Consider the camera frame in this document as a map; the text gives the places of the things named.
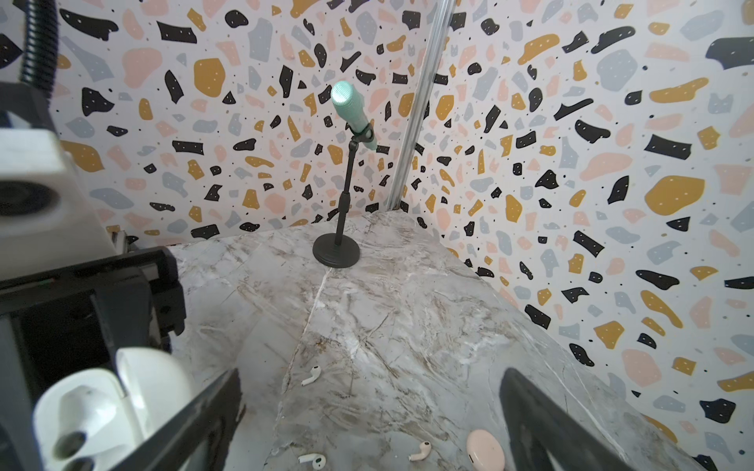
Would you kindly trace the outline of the white earbud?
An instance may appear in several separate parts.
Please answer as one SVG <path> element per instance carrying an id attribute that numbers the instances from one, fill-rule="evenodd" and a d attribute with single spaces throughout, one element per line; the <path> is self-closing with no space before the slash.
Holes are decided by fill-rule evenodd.
<path id="1" fill-rule="evenodd" d="M 308 453 L 307 455 L 300 455 L 298 463 L 308 464 L 314 471 L 320 471 L 327 465 L 327 457 L 322 453 Z"/>
<path id="2" fill-rule="evenodd" d="M 302 380 L 302 386 L 309 386 L 315 383 L 321 376 L 322 368 L 319 365 L 315 365 L 309 371 L 309 376 Z"/>

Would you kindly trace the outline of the aluminium corner post left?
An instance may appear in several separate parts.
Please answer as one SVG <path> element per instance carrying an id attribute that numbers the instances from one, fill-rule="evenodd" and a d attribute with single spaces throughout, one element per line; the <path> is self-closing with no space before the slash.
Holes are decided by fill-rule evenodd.
<path id="1" fill-rule="evenodd" d="M 414 155 L 415 145 L 422 128 L 424 113 L 433 88 L 435 74 L 442 58 L 445 38 L 455 7 L 456 2 L 452 0 L 440 1 L 437 7 L 435 20 L 428 35 L 425 54 L 419 69 L 418 83 L 414 100 L 412 100 L 412 110 L 410 110 L 410 117 L 408 117 L 408 127 L 402 141 L 399 160 L 395 166 L 393 183 L 383 207 L 386 211 L 400 208 L 403 189 L 412 168 L 412 155 Z"/>

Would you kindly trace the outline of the black microphone stand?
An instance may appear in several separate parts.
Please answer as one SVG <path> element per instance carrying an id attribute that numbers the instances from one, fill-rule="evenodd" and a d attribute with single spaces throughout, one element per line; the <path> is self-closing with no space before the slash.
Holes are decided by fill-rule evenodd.
<path id="1" fill-rule="evenodd" d="M 360 133 L 355 133 L 351 138 L 345 184 L 338 203 L 336 231 L 321 235 L 314 241 L 312 247 L 314 258 L 329 268 L 350 268 L 357 264 L 361 258 L 361 250 L 357 242 L 345 235 L 345 225 L 351 207 L 350 189 L 355 157 L 357 157 L 359 147 L 362 144 L 367 145 L 369 143 L 374 143 L 374 131 L 371 127 L 367 127 Z"/>

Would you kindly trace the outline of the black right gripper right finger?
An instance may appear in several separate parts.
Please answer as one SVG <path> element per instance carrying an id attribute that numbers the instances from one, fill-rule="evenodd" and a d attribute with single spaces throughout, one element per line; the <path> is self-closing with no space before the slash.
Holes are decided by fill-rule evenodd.
<path id="1" fill-rule="evenodd" d="M 516 469 L 630 469 L 518 370 L 506 370 L 499 396 Z"/>

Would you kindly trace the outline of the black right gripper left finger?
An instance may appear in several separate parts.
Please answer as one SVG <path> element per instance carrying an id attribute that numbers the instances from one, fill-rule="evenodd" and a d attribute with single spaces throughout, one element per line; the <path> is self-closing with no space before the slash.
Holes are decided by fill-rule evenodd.
<path id="1" fill-rule="evenodd" d="M 223 470 L 244 413 L 239 371 L 228 370 L 115 468 Z"/>

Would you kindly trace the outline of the white earbud charging case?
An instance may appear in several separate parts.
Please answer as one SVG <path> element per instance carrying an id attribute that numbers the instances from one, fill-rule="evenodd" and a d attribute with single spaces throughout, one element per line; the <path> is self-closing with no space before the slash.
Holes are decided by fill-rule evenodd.
<path id="1" fill-rule="evenodd" d="M 92 368 L 47 389 L 33 410 L 45 470 L 111 470 L 196 396 L 172 355 L 125 347 L 116 371 Z"/>

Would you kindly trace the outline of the green microphone head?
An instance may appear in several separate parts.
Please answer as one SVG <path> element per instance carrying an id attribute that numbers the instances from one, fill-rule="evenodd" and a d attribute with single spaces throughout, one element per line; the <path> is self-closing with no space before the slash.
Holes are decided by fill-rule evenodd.
<path id="1" fill-rule="evenodd" d="M 338 116 L 351 129 L 353 137 L 368 149 L 377 149 L 374 129 L 366 117 L 363 97 L 357 89 L 350 82 L 341 80 L 331 89 L 331 100 Z"/>

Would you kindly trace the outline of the pink earbud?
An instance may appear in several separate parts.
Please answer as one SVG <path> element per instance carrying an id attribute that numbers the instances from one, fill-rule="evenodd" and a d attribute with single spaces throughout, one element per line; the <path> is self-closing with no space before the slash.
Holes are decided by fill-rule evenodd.
<path id="1" fill-rule="evenodd" d="M 431 451 L 432 451 L 432 445 L 429 442 L 422 442 L 419 445 L 418 452 L 410 455 L 408 457 L 408 460 L 410 462 L 424 461 L 427 457 L 429 457 Z"/>

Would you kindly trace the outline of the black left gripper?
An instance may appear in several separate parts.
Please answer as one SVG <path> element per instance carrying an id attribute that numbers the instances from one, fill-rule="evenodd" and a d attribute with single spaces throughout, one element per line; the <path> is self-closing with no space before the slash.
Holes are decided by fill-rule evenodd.
<path id="1" fill-rule="evenodd" d="M 186 306 L 165 247 L 54 269 L 1 284 L 1 467 L 39 470 L 33 408 L 58 381 L 116 372 L 116 352 L 170 352 Z"/>

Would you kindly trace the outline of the pink round earbud case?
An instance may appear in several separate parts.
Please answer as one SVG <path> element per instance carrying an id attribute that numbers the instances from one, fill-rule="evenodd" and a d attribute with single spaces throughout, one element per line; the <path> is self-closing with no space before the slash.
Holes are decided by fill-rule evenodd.
<path id="1" fill-rule="evenodd" d="M 506 455 L 488 431 L 476 429 L 467 436 L 467 456 L 475 471 L 504 471 Z"/>

